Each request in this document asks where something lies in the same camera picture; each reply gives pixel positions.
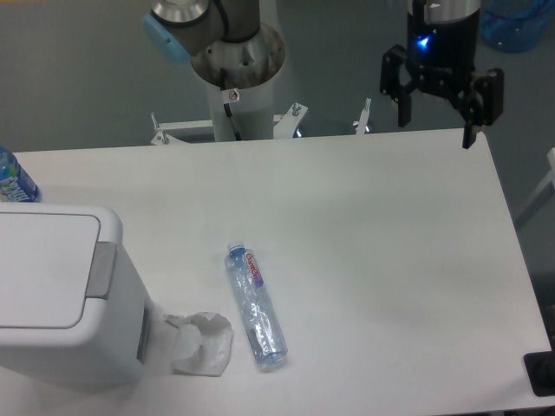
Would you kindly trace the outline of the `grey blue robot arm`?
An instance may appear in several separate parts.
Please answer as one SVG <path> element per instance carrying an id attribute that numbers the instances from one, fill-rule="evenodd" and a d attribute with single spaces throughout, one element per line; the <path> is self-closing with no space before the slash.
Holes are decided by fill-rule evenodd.
<path id="1" fill-rule="evenodd" d="M 474 66 L 480 3 L 409 1 L 407 42 L 382 56 L 380 87 L 411 120 L 412 93 L 442 98 L 464 120 L 462 145 L 504 110 L 504 73 Z M 260 18 L 257 1 L 153 1 L 142 25 L 167 60 L 185 63 L 205 83 L 217 141 L 291 137 L 300 121 L 292 109 L 273 114 L 273 82 L 284 65 L 281 36 Z"/>

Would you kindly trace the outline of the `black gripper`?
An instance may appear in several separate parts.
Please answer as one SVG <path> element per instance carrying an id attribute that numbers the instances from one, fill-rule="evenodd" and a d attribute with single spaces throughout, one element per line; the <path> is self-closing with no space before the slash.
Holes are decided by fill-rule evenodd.
<path id="1" fill-rule="evenodd" d="M 462 148 L 469 149 L 484 127 L 504 110 L 504 70 L 474 72 L 478 8 L 425 8 L 407 12 L 407 50 L 395 45 L 382 55 L 380 92 L 397 105 L 397 125 L 412 119 L 411 94 L 453 98 L 465 124 Z M 401 68 L 410 75 L 401 83 Z"/>

